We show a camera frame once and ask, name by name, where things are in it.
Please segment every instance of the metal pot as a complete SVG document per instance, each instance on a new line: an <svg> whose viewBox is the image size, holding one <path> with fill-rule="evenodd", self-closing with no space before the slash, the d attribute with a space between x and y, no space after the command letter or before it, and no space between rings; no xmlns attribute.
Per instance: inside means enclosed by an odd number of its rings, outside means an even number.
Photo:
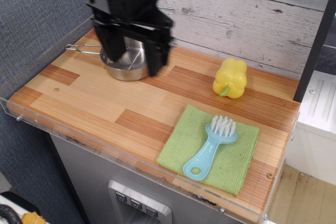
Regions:
<svg viewBox="0 0 336 224"><path fill-rule="evenodd" d="M117 62L113 62L104 55L104 49L99 52L82 51L77 48L70 47L101 47L100 45L65 45L66 50L75 50L84 54L99 54L100 59L106 65L107 72L117 80L121 81L137 81L149 75L146 57L143 49L143 43L134 39L125 37L127 51L121 56Z"/></svg>

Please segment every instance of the pot handle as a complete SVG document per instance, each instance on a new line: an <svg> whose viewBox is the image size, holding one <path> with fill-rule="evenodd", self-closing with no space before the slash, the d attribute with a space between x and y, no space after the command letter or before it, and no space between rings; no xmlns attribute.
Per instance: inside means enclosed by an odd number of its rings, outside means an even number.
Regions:
<svg viewBox="0 0 336 224"><path fill-rule="evenodd" d="M93 54L93 55L99 55L99 52L89 52L89 51L83 51L78 48L71 48L71 47L102 47L101 45L90 45L90 44L82 44L82 45L73 45L73 44L66 44L64 46L65 50L74 50L78 52L82 52L83 54Z"/></svg>

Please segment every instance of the green cloth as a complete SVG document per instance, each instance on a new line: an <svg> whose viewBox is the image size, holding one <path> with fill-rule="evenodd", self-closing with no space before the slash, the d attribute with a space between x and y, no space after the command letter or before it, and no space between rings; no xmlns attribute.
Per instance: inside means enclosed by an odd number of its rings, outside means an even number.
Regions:
<svg viewBox="0 0 336 224"><path fill-rule="evenodd" d="M184 176L183 166L206 142L205 126L213 116L188 105L157 163ZM200 181L234 195L238 195L243 186L257 145L259 128L237 122L236 132L238 139L232 144L221 144L218 147L208 175Z"/></svg>

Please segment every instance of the wooden floor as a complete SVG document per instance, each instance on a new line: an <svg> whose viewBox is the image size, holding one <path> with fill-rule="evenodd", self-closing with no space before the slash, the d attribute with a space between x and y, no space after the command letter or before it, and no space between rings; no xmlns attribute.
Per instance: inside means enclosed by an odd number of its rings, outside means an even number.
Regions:
<svg viewBox="0 0 336 224"><path fill-rule="evenodd" d="M336 186L285 166L269 220L276 224L336 223Z"/></svg>

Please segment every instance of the whitewashed wood wall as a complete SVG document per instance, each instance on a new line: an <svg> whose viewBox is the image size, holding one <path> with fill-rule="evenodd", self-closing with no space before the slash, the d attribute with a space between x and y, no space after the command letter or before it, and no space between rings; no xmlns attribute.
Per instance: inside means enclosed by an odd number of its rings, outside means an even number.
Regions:
<svg viewBox="0 0 336 224"><path fill-rule="evenodd" d="M328 0L159 0L178 46L300 79Z"/></svg>

